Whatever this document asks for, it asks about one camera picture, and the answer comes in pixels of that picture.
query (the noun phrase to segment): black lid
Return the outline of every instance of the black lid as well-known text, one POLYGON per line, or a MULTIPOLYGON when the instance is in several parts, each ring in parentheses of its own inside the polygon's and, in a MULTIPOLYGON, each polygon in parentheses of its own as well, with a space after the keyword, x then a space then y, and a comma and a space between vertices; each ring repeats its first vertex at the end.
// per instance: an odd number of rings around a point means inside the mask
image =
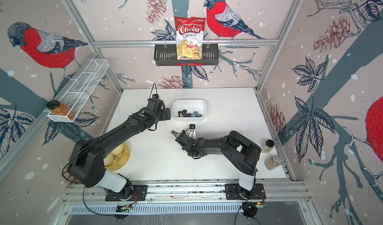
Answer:
POLYGON ((272 141, 271 139, 268 139, 268 140, 266 141, 266 145, 267 145, 268 147, 272 148, 272 147, 274 147, 274 141, 272 141))
POLYGON ((60 105, 60 102, 58 100, 51 100, 50 102, 47 103, 47 108, 48 109, 57 109, 60 105))

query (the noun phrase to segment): pine cone illustration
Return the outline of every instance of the pine cone illustration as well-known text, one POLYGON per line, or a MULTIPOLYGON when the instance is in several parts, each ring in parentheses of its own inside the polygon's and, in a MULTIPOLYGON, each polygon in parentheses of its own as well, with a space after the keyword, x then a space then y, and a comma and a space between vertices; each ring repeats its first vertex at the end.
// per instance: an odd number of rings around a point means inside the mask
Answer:
POLYGON ((166 12, 165 0, 146 0, 147 11, 146 20, 153 24, 156 20, 157 22, 160 20, 161 16, 166 12))
POLYGON ((327 49, 330 51, 332 48, 337 48, 349 34, 350 20, 347 17, 340 17, 330 23, 329 28, 318 36, 317 41, 314 41, 313 51, 323 52, 327 49))
POLYGON ((184 85, 182 77, 176 75, 172 75, 168 78, 163 77, 162 80, 160 80, 160 84, 157 84, 157 86, 162 89, 183 88, 184 85))
POLYGON ((268 113, 270 114, 271 121, 275 127, 277 133, 285 134, 285 116, 283 112, 278 109, 278 105, 271 106, 267 108, 268 113))

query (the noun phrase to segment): metal floor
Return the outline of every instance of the metal floor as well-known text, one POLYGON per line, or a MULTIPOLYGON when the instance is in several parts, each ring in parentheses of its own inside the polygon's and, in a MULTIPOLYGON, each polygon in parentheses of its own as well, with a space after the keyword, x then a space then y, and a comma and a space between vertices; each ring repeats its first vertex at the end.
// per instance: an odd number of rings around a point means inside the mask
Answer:
MULTIPOLYGON (((306 225, 298 202, 267 202, 268 206, 258 208, 256 218, 261 225, 306 225)), ((70 215, 65 225, 233 225, 235 213, 188 213, 163 215, 131 215, 124 221, 101 215, 70 215)), ((236 225, 258 225, 255 219, 246 219, 238 214, 236 225)))

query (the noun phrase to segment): white table surface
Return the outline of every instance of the white table surface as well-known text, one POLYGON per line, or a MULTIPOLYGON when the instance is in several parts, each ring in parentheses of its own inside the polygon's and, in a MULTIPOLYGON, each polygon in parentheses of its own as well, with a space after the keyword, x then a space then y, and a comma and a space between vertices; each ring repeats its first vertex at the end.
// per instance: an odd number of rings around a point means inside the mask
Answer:
MULTIPOLYGON (((122 124, 129 115, 147 105, 150 89, 124 90, 108 131, 122 124)), ((160 99, 171 109, 176 99, 203 99, 207 114, 196 125, 197 137, 214 139, 237 131, 261 145, 270 139, 258 100, 252 88, 159 89, 160 99)), ((215 180, 239 179, 239 170, 223 155, 189 157, 170 132, 182 132, 191 122, 160 121, 156 131, 145 130, 127 140, 127 163, 119 170, 130 180, 215 180)), ((256 178, 286 178, 282 166, 269 171, 264 161, 277 152, 261 153, 256 178)))

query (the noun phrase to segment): black wire basket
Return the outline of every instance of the black wire basket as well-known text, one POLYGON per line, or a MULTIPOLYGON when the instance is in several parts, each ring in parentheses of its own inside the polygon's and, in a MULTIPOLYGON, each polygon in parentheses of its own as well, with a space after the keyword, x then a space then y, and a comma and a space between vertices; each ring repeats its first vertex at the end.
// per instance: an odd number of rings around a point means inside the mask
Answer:
POLYGON ((154 48, 154 60, 158 66, 169 65, 217 65, 218 44, 202 44, 202 59, 200 60, 177 60, 177 46, 175 44, 156 44, 154 48))

